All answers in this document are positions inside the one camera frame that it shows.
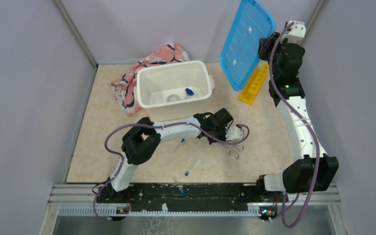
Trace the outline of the metal crucible tongs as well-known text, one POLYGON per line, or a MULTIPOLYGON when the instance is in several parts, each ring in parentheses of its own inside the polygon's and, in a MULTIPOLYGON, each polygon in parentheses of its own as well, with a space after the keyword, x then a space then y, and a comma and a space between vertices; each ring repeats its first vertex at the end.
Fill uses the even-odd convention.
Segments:
POLYGON ((244 150, 242 144, 229 145, 221 143, 221 145, 229 150, 229 156, 235 160, 239 159, 239 153, 244 150))

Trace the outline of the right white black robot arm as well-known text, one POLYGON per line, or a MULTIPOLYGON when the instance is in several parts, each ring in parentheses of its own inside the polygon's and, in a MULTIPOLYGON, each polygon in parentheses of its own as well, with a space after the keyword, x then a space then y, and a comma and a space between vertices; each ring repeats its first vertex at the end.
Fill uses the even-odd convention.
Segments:
POLYGON ((269 94, 286 124, 294 162, 277 174, 261 175, 256 188, 257 198, 270 201, 276 191, 306 193, 325 191, 330 186, 338 168, 336 157, 330 157, 319 141, 313 139, 313 125, 306 109, 305 92, 298 78, 305 49, 287 39, 278 44, 280 34, 274 32, 261 38, 258 56, 271 62, 269 94))

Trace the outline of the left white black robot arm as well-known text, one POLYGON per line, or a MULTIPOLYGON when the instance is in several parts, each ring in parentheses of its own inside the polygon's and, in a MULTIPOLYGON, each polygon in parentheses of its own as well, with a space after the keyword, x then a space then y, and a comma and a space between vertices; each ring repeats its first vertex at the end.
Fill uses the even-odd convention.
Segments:
POLYGON ((129 130, 122 137, 120 162, 108 181, 109 198, 116 203, 126 199, 137 166, 147 162, 161 143, 206 137, 210 144, 234 145, 244 137, 244 131, 233 121, 228 110, 222 108, 214 114, 194 114, 186 120, 153 122, 143 117, 136 124, 125 125, 129 130))

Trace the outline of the blue plastic bin lid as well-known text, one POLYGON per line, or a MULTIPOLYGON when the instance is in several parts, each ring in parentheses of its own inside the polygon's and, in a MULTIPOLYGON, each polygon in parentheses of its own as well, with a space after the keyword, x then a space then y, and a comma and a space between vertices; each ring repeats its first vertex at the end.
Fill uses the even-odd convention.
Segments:
POLYGON ((245 87, 260 62, 259 40, 275 30, 275 19, 259 1, 240 2, 220 54, 220 66, 233 90, 245 87))

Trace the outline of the white plastic storage bin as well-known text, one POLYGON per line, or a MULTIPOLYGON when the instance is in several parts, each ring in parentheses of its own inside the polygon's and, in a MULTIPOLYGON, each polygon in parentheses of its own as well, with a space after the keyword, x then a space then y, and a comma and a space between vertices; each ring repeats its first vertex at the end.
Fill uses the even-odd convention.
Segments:
POLYGON ((136 100, 152 121, 204 113, 215 88, 199 60, 148 67, 137 74, 136 100))

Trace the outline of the blue clamp piece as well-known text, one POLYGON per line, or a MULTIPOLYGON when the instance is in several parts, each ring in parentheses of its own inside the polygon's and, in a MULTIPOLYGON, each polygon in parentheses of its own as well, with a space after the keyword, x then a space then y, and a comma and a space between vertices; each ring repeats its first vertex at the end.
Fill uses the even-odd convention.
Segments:
POLYGON ((190 88, 185 88, 186 97, 185 99, 193 98, 195 93, 190 88))

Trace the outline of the white round ball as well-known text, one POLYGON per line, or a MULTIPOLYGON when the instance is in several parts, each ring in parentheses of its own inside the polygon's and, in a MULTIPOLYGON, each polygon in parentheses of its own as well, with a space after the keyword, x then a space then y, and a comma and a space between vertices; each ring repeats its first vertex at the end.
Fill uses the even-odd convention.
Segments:
POLYGON ((167 97, 166 100, 167 100, 167 102, 177 102, 177 101, 180 101, 181 98, 176 94, 171 94, 167 97))

